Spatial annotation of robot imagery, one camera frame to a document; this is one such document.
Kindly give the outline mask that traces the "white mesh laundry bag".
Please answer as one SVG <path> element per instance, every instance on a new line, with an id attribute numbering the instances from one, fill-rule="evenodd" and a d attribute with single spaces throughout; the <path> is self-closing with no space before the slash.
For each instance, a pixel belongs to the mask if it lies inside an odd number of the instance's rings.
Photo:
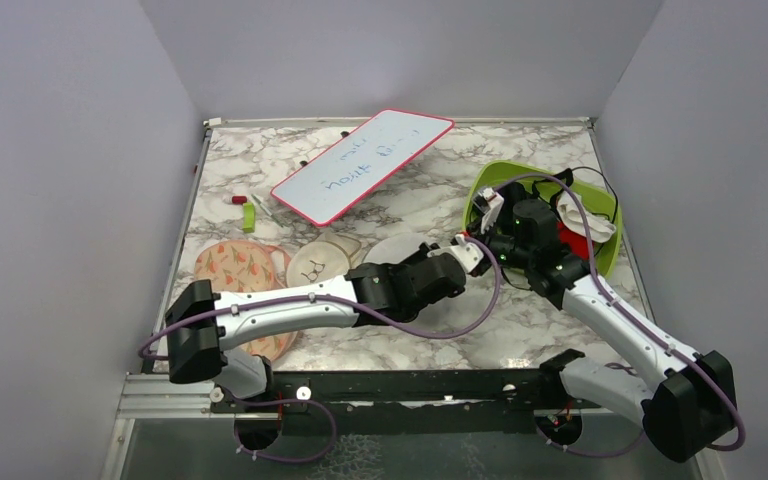
<path id="1" fill-rule="evenodd" d="M 431 244 L 433 240 L 420 233 L 397 234 L 373 245 L 366 253 L 363 263 L 399 263 L 416 253 L 423 243 Z"/>

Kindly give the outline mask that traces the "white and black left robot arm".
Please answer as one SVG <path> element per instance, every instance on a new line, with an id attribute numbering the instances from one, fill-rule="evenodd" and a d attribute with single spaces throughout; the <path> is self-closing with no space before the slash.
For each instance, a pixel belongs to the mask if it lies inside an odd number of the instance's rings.
<path id="1" fill-rule="evenodd" d="M 407 330 L 426 307 L 462 294 L 483 258 L 466 242 L 443 248 L 423 244 L 399 263 L 364 263 L 307 286 L 216 292 L 210 281 L 194 281 L 165 313 L 169 380 L 214 380 L 248 409 L 262 410 L 274 397 L 270 362 L 239 352 L 239 346 L 316 328 Z"/>

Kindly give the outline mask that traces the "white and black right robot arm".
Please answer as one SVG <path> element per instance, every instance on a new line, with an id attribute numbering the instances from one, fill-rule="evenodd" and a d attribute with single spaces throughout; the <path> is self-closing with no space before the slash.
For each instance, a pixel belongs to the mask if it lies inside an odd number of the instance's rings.
<path id="1" fill-rule="evenodd" d="M 740 447 L 733 368 L 717 351 L 701 354 L 665 333 L 609 289 L 591 261 L 563 243 L 550 205 L 508 198 L 485 187 L 473 197 L 477 220 L 468 228 L 504 267 L 520 270 L 530 289 L 576 317 L 628 361 L 635 374 L 610 370 L 572 352 L 548 363 L 539 398 L 560 407 L 580 398 L 638 423 L 666 458 L 685 462 L 730 431 Z"/>

